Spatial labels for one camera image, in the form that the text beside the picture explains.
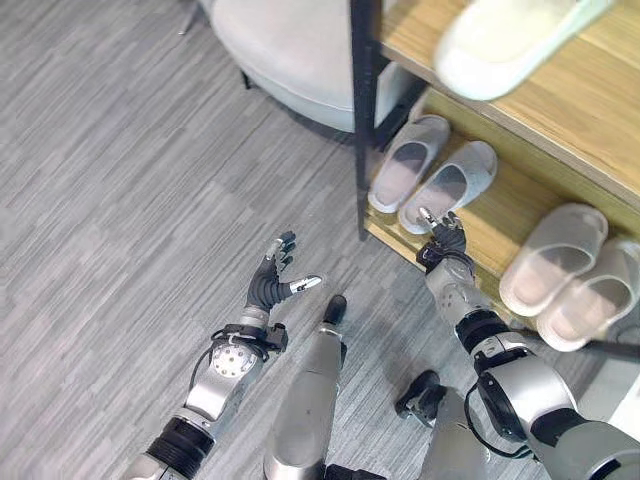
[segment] pair of slippers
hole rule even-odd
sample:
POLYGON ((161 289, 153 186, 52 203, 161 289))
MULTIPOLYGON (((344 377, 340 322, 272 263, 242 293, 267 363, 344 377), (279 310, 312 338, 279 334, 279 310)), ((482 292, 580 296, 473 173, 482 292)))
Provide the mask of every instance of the pair of slippers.
POLYGON ((517 87, 614 0, 475 0, 440 39, 434 66, 458 95, 491 100, 517 87))
POLYGON ((640 244, 604 243, 608 230, 595 208, 563 205, 538 224, 500 280, 504 304, 537 316, 538 333, 556 350, 579 349, 638 302, 640 244))
POLYGON ((449 122, 438 115, 424 115, 407 123, 391 144, 369 190, 369 203, 382 213, 398 212, 400 224, 410 233, 420 235, 430 230, 420 207, 440 219, 474 200, 496 176, 498 158, 493 148, 482 141, 468 142, 413 193, 450 133, 449 122))

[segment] black cable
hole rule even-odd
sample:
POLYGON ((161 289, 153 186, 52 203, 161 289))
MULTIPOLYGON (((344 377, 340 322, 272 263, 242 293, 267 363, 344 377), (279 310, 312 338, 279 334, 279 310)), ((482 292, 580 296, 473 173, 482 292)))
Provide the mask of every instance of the black cable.
POLYGON ((207 355, 209 355, 209 365, 211 365, 211 355, 212 354, 213 354, 213 345, 211 345, 209 348, 207 348, 204 351, 204 353, 202 355, 200 355, 200 358, 196 362, 196 366, 193 367, 193 372, 191 372, 191 380, 189 381, 189 391, 191 391, 193 389, 193 386, 196 383, 196 374, 198 373, 198 368, 200 368, 200 364, 202 363, 202 360, 204 360, 204 358, 207 355))
POLYGON ((505 458, 515 458, 515 459, 520 459, 520 458, 525 458, 527 456, 529 456, 530 454, 533 454, 533 452, 531 451, 531 449, 529 447, 527 447, 526 445, 521 446, 519 449, 517 449, 515 452, 505 452, 503 450, 500 450, 496 447, 494 447, 493 445, 491 445, 489 442, 487 442, 484 438, 482 438, 482 436, 480 435, 480 433, 478 433, 478 431, 476 430, 476 427, 473 425, 473 421, 471 420, 471 413, 469 411, 469 400, 471 398, 471 394, 474 392, 474 390, 476 390, 478 388, 478 384, 475 383, 473 385, 473 387, 471 387, 469 389, 469 391, 467 392, 466 397, 464 398, 464 416, 467 419, 467 425, 469 425, 469 429, 471 430, 471 432, 473 433, 473 435, 476 437, 476 439, 482 444, 484 445, 490 452, 495 453, 496 455, 500 455, 501 457, 505 457, 505 458))

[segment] black connector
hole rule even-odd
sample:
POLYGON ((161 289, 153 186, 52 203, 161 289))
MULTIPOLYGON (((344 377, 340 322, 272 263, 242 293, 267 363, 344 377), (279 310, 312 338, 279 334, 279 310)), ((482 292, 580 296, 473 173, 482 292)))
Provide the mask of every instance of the black connector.
POLYGON ((147 454, 191 480, 214 443, 199 428, 182 418, 173 417, 148 448, 147 454))

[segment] black metal frame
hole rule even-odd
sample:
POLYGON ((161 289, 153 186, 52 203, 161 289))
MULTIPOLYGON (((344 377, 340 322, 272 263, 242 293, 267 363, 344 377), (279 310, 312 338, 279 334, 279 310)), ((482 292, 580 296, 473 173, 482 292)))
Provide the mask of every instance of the black metal frame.
POLYGON ((375 167, 371 153, 375 149, 384 149, 407 120, 411 106, 424 90, 426 82, 416 79, 376 128, 378 76, 389 63, 381 54, 382 0, 350 0, 350 3, 358 232, 360 239, 364 240, 367 236, 364 229, 367 191, 375 167))

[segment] white slipper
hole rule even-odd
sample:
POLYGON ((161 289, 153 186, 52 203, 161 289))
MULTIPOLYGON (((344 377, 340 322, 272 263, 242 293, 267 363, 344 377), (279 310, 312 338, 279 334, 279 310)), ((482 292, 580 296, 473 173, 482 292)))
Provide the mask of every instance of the white slipper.
POLYGON ((466 143, 400 208, 400 224, 416 235, 427 233, 429 227, 422 221, 420 207, 440 219, 489 188, 497 172, 498 157, 488 143, 479 140, 466 143))
POLYGON ((382 213, 397 212, 449 139, 450 132, 449 122, 438 115, 424 115, 402 127, 369 190, 373 208, 382 213))
POLYGON ((608 230, 607 219, 593 207, 568 203, 556 208, 500 279, 504 304, 519 315, 538 315, 573 277, 593 268, 608 230))
POLYGON ((435 71, 447 87, 463 97, 500 97, 614 3, 476 0, 440 39, 435 71))
POLYGON ((573 281, 537 319, 540 336, 556 350, 577 350, 626 316, 640 296, 640 244, 611 240, 596 266, 573 281))

